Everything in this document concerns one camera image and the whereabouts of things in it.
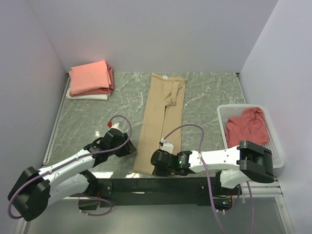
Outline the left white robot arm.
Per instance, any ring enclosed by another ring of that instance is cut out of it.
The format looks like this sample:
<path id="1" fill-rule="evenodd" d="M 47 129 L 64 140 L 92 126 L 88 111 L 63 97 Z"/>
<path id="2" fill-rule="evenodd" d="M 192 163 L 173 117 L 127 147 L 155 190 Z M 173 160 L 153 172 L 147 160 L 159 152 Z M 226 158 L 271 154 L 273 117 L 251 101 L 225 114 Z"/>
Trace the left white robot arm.
<path id="1" fill-rule="evenodd" d="M 136 151 L 131 134 L 110 128 L 103 137 L 87 144 L 73 156 L 52 166 L 25 169 L 8 195 L 8 214 L 12 219 L 32 221 L 45 209 L 65 197 L 78 195 L 89 199 L 106 200 L 112 183 L 101 182 L 91 168 L 107 161 L 110 156 L 123 157 Z"/>

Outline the tan t-shirt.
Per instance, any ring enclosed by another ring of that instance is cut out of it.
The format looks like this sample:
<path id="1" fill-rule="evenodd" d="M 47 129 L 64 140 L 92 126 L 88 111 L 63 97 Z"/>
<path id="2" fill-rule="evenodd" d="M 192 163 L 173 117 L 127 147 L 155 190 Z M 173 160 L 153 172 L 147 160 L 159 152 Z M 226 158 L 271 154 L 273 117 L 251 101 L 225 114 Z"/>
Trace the tan t-shirt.
<path id="1" fill-rule="evenodd" d="M 159 149 L 160 140 L 182 125 L 185 90 L 185 78 L 152 73 L 133 166 L 135 173 L 152 173 L 151 157 Z"/>

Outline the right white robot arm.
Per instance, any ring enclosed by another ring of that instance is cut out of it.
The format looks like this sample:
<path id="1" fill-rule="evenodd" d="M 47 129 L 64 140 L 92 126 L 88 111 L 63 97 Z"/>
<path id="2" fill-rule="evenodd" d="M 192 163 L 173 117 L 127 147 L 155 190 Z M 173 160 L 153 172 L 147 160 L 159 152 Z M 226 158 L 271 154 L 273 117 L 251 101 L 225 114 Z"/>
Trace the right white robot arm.
<path id="1" fill-rule="evenodd" d="M 221 195 L 246 181 L 274 182 L 272 152 L 250 141 L 243 140 L 229 149 L 202 153 L 182 151 L 174 155 L 173 148 L 172 143 L 161 141 L 161 148 L 151 157 L 152 175 L 187 176 L 206 169 L 216 170 L 218 180 L 214 182 L 214 190 Z"/>

